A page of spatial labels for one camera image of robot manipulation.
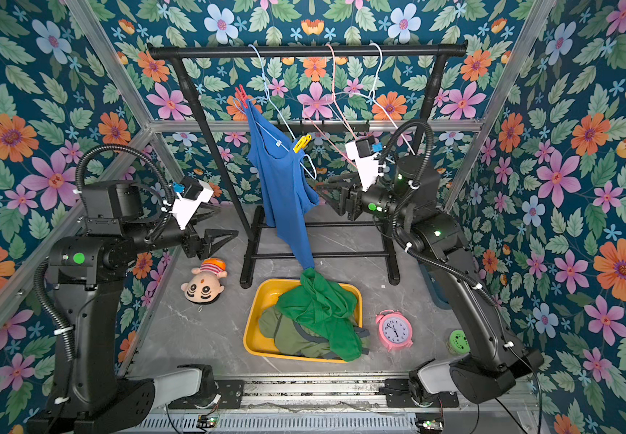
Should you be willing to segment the blue tank top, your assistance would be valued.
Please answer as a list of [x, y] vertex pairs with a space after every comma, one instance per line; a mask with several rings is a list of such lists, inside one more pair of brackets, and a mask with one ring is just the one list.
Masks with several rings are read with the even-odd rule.
[[303, 269], [313, 269], [305, 215], [319, 205], [319, 196], [307, 182], [303, 155], [251, 102], [243, 111], [251, 134], [248, 159], [259, 174], [266, 224], [276, 229]]

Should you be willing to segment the pink wire hanger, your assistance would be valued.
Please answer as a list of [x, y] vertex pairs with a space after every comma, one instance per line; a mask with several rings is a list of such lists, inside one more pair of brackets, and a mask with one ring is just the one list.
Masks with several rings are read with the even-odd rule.
[[329, 106], [329, 111], [332, 114], [332, 118], [334, 117], [338, 117], [338, 119], [342, 122], [343, 126], [345, 127], [346, 131], [351, 135], [352, 137], [352, 141], [351, 142], [347, 142], [345, 144], [345, 153], [343, 153], [341, 150], [337, 150], [337, 152], [342, 155], [346, 161], [352, 165], [353, 168], [355, 169], [359, 169], [360, 166], [358, 164], [358, 160], [360, 159], [360, 157], [358, 156], [358, 149], [357, 149], [357, 142], [356, 140], [359, 139], [358, 135], [356, 135], [356, 133], [354, 132], [353, 128], [351, 127], [351, 124], [349, 123], [349, 121], [347, 120], [347, 118], [345, 117], [345, 114], [343, 112], [343, 110], [341, 110], [339, 103], [337, 101], [337, 92], [336, 92], [336, 52], [335, 49], [333, 48], [333, 46], [330, 43], [327, 43], [325, 45], [331, 54], [331, 67], [332, 67], [332, 78], [330, 79], [330, 85], [331, 85], [331, 89], [330, 92], [328, 94], [321, 94], [322, 97], [322, 101]]

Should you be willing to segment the pink clothespin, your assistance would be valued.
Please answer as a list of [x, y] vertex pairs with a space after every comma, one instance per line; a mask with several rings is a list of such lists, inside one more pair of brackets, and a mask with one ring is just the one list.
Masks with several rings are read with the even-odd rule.
[[240, 103], [240, 109], [245, 111], [248, 107], [248, 96], [242, 85], [236, 87], [235, 98], [238, 99]]

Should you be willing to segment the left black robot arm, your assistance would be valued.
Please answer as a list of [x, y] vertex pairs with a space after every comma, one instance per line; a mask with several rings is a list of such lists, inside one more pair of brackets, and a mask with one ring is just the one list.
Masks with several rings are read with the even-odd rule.
[[158, 214], [151, 218], [143, 215], [142, 184], [88, 183], [87, 166], [103, 152], [96, 146], [85, 153], [75, 171], [83, 232], [58, 240], [34, 274], [34, 294], [54, 322], [57, 341], [51, 393], [45, 409], [27, 422], [31, 433], [114, 433], [173, 401], [218, 400], [209, 365], [181, 365], [148, 378], [118, 376], [116, 320], [125, 278], [140, 253], [177, 247], [205, 259], [236, 233], [195, 229], [213, 192], [192, 177], [176, 183], [160, 177]]

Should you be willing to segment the olive green tank top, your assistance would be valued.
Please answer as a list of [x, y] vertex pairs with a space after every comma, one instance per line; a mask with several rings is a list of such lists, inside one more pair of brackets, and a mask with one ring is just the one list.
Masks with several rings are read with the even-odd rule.
[[370, 332], [352, 318], [332, 316], [308, 327], [270, 307], [260, 316], [258, 328], [284, 356], [350, 362], [370, 353]]

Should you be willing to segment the light blue wire hanger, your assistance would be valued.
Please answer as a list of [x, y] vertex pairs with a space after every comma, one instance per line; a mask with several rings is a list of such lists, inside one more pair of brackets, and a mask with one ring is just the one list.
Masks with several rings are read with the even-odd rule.
[[[289, 123], [287, 121], [287, 119], [284, 118], [282, 112], [280, 111], [280, 109], [278, 108], [278, 106], [272, 101], [271, 98], [271, 93], [269, 92], [269, 79], [266, 75], [265, 72], [265, 66], [266, 63], [264, 61], [264, 59], [262, 59], [262, 57], [260, 56], [260, 52], [258, 51], [257, 47], [255, 45], [253, 45], [252, 43], [249, 44], [249, 47], [251, 48], [251, 50], [253, 50], [253, 52], [255, 52], [257, 58], [259, 59], [260, 62], [260, 69], [261, 69], [261, 77], [262, 77], [262, 81], [264, 83], [264, 92], [265, 92], [265, 96], [267, 98], [267, 101], [269, 101], [269, 103], [271, 103], [274, 107], [274, 109], [276, 110], [276, 112], [278, 113], [278, 121], [280, 121], [287, 129], [287, 131], [289, 132], [289, 135], [291, 135], [291, 141], [294, 144], [293, 149], [296, 153], [299, 153], [302, 149], [303, 146], [300, 144], [302, 139], [307, 139], [310, 140], [311, 137], [310, 135], [306, 135], [305, 137], [299, 137], [297, 136], [294, 131], [292, 130], [292, 128], [289, 126]], [[304, 163], [301, 163], [300, 166], [304, 169], [304, 172], [311, 177], [313, 180], [318, 179], [318, 174], [315, 172], [315, 165], [313, 164], [313, 161], [311, 159], [310, 156], [305, 156], [305, 159], [307, 159], [307, 161], [309, 162], [310, 166], [311, 166], [311, 170], [309, 170]]]

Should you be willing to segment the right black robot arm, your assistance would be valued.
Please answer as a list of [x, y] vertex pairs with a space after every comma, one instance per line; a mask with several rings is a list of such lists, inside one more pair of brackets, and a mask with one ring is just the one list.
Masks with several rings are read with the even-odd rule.
[[431, 162], [434, 133], [427, 121], [409, 120], [387, 144], [362, 137], [346, 144], [355, 174], [331, 177], [316, 191], [340, 214], [367, 213], [381, 233], [436, 280], [469, 345], [464, 356], [429, 362], [410, 372], [414, 400], [459, 392], [474, 404], [501, 397], [517, 379], [537, 375], [544, 356], [509, 327], [479, 277], [460, 224], [439, 209], [440, 175]]

